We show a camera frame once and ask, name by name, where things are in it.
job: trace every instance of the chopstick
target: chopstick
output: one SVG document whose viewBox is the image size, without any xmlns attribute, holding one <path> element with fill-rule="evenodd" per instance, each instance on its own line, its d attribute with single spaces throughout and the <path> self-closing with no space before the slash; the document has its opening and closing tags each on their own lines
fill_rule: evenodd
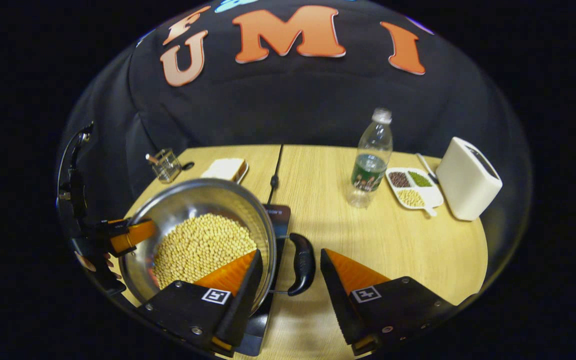
<svg viewBox="0 0 576 360">
<path fill-rule="evenodd" d="M 422 162 L 423 167 L 425 167 L 425 170 L 428 171 L 428 176 L 430 176 L 432 181 L 435 184 L 439 184 L 439 180 L 437 178 L 437 175 L 432 170 L 430 170 L 430 166 L 428 166 L 428 162 L 426 162 L 426 159 L 423 157 L 423 155 L 421 153 L 418 153 L 418 152 L 415 153 L 415 155 L 416 155 L 416 157 L 419 158 L 419 161 Z"/>
</svg>

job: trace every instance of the white box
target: white box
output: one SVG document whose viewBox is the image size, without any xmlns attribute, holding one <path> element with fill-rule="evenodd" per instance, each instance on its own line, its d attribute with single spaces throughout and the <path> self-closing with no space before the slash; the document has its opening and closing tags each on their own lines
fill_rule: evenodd
<svg viewBox="0 0 576 360">
<path fill-rule="evenodd" d="M 450 211 L 460 220 L 477 219 L 502 187 L 483 153 L 459 137 L 452 138 L 435 173 Z"/>
</svg>

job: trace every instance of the metal rim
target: metal rim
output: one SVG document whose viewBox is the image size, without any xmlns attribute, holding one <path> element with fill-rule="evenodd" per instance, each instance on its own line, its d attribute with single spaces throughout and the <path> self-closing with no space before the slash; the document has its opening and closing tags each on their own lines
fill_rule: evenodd
<svg viewBox="0 0 576 360">
<path fill-rule="evenodd" d="M 153 197 L 149 198 L 142 206 L 140 206 L 135 213 L 131 216 L 130 221 L 128 221 L 128 225 L 134 225 L 141 221 L 142 217 L 147 214 L 151 209 L 156 207 L 158 203 L 160 203 L 163 199 L 168 198 L 169 196 L 173 196 L 179 192 L 188 191 L 190 189 L 196 189 L 201 187 L 216 187 L 220 189 L 224 189 L 226 191 L 230 191 L 235 193 L 238 196 L 241 196 L 244 200 L 250 203 L 256 213 L 262 218 L 263 223 L 265 223 L 265 230 L 267 233 L 267 245 L 268 245 L 268 269 L 269 274 L 263 274 L 265 281 L 260 283 L 260 286 L 263 287 L 263 291 L 261 292 L 261 297 L 259 301 L 256 301 L 256 305 L 250 311 L 250 315 L 254 314 L 256 310 L 259 309 L 259 306 L 266 300 L 270 292 L 270 286 L 273 283 L 275 278 L 275 271 L 277 269 L 277 238 L 275 234 L 275 229 L 273 228 L 272 222 L 270 221 L 270 217 L 266 212 L 266 209 L 262 205 L 256 196 L 250 191 L 248 191 L 245 187 L 238 185 L 232 181 L 222 180 L 220 178 L 195 178 L 192 180 L 187 180 L 184 182 L 179 182 L 178 184 L 174 184 L 163 191 L 155 194 Z M 124 277 L 124 281 L 128 286 L 128 291 L 130 291 L 133 296 L 139 300 L 142 296 L 137 292 L 135 293 L 129 283 L 131 282 L 130 276 L 126 272 L 126 260 L 121 257 L 119 258 L 119 269 L 121 269 L 122 274 L 126 274 Z"/>
</svg>

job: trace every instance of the bottle cap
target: bottle cap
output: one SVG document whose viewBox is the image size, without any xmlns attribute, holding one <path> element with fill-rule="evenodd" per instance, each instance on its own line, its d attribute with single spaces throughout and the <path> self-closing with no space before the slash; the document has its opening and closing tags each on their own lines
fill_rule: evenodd
<svg viewBox="0 0 576 360">
<path fill-rule="evenodd" d="M 393 121 L 393 114 L 390 110 L 384 109 L 383 107 L 377 107 L 372 114 L 372 121 L 377 121 L 377 123 L 388 125 Z"/>
</svg>

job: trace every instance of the plastic water bottle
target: plastic water bottle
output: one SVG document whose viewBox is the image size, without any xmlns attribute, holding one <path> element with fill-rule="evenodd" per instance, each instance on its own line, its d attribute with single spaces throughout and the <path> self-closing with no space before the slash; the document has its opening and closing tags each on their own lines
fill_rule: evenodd
<svg viewBox="0 0 576 360">
<path fill-rule="evenodd" d="M 393 153 L 393 133 L 390 127 L 392 120 L 388 109 L 375 109 L 372 123 L 359 140 L 347 193 L 348 203 L 355 208 L 368 207 L 384 178 Z"/>
</svg>

